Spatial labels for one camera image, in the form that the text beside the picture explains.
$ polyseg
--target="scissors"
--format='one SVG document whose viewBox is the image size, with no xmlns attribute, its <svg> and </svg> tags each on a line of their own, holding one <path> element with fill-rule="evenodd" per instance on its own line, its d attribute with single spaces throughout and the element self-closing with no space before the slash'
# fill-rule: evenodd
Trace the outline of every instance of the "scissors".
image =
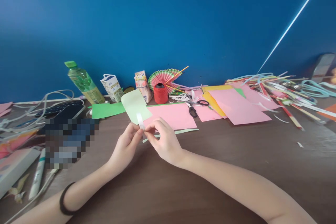
<svg viewBox="0 0 336 224">
<path fill-rule="evenodd" d="M 197 113 L 196 113 L 196 109 L 193 107 L 194 104 L 197 105 L 201 105 L 201 106 L 209 106 L 209 103 L 205 100 L 198 100 L 198 101 L 192 101 L 191 97 L 187 94 L 189 101 L 185 101 L 185 103 L 187 103 L 187 105 L 189 106 L 189 114 L 196 118 L 197 117 Z"/>
</svg>

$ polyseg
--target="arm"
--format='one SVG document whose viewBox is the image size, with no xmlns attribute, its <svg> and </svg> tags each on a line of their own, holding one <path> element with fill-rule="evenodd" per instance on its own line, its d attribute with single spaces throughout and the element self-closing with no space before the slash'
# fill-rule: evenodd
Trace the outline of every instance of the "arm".
<svg viewBox="0 0 336 224">
<path fill-rule="evenodd" d="M 70 186 L 64 197 L 65 207 L 70 211 L 78 210 L 103 185 L 120 174 L 131 162 L 141 138 L 142 130 L 138 125 L 130 123 L 125 132 L 119 137 L 109 161 L 98 170 Z M 59 206 L 61 194 L 62 191 L 34 207 L 13 223 L 66 223 L 72 216 L 64 215 L 61 212 Z"/>
<path fill-rule="evenodd" d="M 156 128 L 158 141 L 152 130 Z M 147 126 L 149 142 L 167 162 L 209 181 L 269 224 L 316 223 L 287 193 L 264 177 L 243 168 L 183 150 L 172 128 L 158 118 Z"/>
</svg>

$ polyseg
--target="yellow paper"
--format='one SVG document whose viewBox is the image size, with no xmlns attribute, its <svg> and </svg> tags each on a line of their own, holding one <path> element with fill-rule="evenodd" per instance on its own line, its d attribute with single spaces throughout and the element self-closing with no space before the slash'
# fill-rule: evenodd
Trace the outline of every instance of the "yellow paper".
<svg viewBox="0 0 336 224">
<path fill-rule="evenodd" d="M 205 86 L 202 87 L 203 92 L 208 92 L 212 90 L 224 90 L 224 89 L 231 89 L 231 85 L 221 85 L 221 86 Z"/>
<path fill-rule="evenodd" d="M 216 100 L 211 96 L 209 92 L 204 92 L 202 96 L 220 116 L 222 117 L 226 116 L 223 110 L 217 104 Z"/>
</svg>

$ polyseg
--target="red thread spool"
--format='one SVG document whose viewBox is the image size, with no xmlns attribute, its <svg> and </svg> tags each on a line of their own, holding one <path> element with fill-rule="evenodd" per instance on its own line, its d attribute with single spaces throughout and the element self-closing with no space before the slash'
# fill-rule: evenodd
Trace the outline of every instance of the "red thread spool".
<svg viewBox="0 0 336 224">
<path fill-rule="evenodd" d="M 165 104 L 168 101 L 167 87 L 158 83 L 154 87 L 154 100 L 157 104 Z"/>
</svg>

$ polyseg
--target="green bottle cap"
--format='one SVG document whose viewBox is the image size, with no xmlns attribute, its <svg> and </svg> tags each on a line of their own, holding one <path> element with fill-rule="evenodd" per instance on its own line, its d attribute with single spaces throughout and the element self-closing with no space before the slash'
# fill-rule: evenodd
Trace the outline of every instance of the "green bottle cap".
<svg viewBox="0 0 336 224">
<path fill-rule="evenodd" d="M 66 61 L 66 62 L 64 62 L 64 64 L 67 66 L 67 67 L 76 67 L 77 66 L 77 64 L 76 64 L 76 62 L 75 61 Z"/>
</svg>

